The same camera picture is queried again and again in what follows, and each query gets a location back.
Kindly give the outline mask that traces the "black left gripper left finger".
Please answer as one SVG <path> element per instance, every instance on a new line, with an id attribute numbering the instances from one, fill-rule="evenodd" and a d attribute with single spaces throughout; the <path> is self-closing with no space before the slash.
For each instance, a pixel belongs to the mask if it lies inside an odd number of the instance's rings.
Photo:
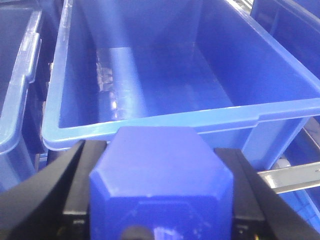
<path id="1" fill-rule="evenodd" d="M 81 140 L 44 169 L 0 195 L 2 240 L 86 240 L 89 175 L 106 150 Z"/>

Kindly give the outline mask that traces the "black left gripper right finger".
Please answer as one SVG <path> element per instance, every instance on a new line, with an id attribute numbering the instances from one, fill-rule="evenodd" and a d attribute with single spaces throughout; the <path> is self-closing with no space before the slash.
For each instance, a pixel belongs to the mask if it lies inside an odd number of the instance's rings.
<path id="1" fill-rule="evenodd" d="M 240 149 L 215 148 L 233 173 L 231 239 L 318 240 L 320 234 L 258 175 Z"/>

